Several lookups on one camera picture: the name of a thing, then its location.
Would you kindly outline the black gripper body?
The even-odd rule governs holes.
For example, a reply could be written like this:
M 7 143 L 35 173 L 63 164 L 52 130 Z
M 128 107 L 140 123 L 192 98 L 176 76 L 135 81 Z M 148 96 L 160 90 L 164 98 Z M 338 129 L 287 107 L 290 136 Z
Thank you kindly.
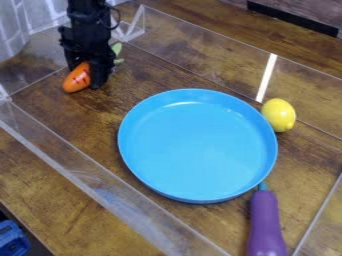
M 84 13 L 73 10 L 68 13 L 71 26 L 60 26 L 60 45 L 81 46 L 87 51 L 87 61 L 108 61 L 116 57 L 108 40 L 111 38 L 111 14 L 110 10 Z

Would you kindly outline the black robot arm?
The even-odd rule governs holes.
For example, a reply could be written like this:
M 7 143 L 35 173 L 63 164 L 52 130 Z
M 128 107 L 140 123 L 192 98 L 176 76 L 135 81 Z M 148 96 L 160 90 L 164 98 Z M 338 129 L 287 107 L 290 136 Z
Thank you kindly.
M 60 45 L 71 71 L 85 62 L 89 65 L 89 87 L 99 89 L 107 82 L 118 54 L 110 46 L 114 7 L 106 0 L 68 0 L 71 26 L 60 26 Z

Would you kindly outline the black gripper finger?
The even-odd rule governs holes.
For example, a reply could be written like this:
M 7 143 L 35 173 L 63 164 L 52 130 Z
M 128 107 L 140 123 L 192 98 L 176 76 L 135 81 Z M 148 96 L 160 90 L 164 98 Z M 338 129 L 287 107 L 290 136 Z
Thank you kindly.
M 114 62 L 106 61 L 91 61 L 89 62 L 89 72 L 91 72 L 91 89 L 99 89 L 107 82 L 108 77 L 112 73 Z
M 69 70 L 73 70 L 81 62 L 88 60 L 85 48 L 81 46 L 65 46 L 64 56 Z

